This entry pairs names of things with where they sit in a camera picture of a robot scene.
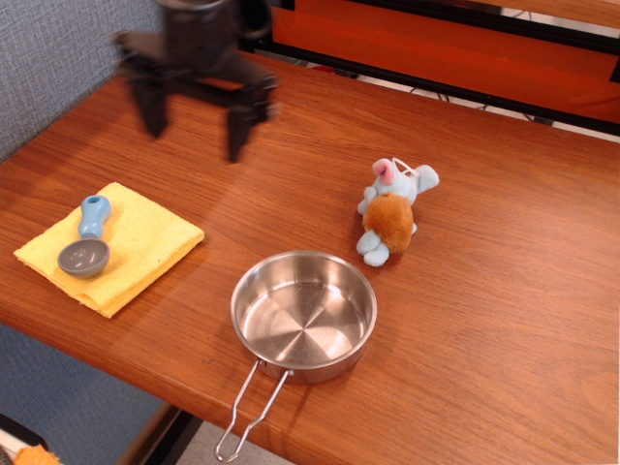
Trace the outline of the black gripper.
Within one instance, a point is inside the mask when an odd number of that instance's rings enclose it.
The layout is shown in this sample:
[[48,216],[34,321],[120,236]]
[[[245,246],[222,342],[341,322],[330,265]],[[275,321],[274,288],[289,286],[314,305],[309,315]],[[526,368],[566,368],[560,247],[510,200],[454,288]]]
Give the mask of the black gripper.
[[160,137],[168,126],[166,99],[175,83],[206,78],[241,86],[220,104],[228,114],[229,161],[236,163],[254,126],[271,115],[269,93],[277,86],[271,73],[244,58],[240,41],[270,32],[268,1],[159,1],[163,30],[117,32],[119,67],[130,83],[147,132]]

